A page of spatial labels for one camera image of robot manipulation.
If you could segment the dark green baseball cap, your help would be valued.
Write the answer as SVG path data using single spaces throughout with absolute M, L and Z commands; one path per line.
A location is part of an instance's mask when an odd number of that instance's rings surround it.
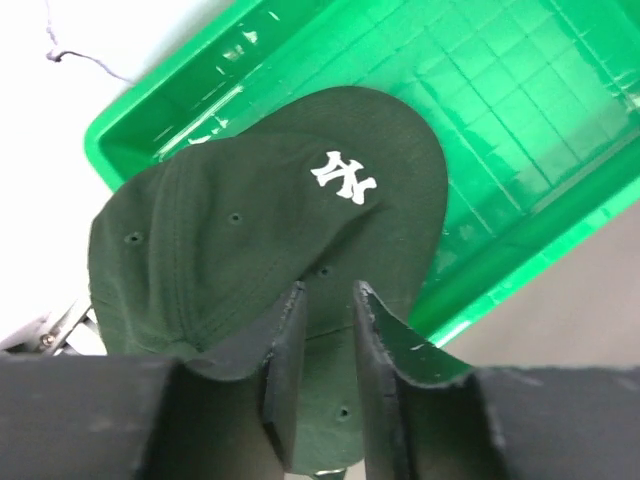
M 443 149 L 410 106 L 356 86 L 304 96 L 180 150 L 107 201 L 88 248 L 101 340 L 110 354 L 190 360 L 303 282 L 293 470 L 344 470 L 364 456 L 353 285 L 406 320 L 447 201 Z

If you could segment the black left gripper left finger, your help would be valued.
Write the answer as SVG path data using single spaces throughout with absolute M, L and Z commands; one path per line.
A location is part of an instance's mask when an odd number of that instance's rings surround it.
M 281 479 L 290 470 L 306 292 L 184 361 L 5 354 L 5 479 Z

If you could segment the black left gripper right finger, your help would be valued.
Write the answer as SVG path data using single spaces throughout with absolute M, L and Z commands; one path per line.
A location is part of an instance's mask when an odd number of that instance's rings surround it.
M 639 370 L 476 368 L 354 286 L 370 479 L 635 479 Z

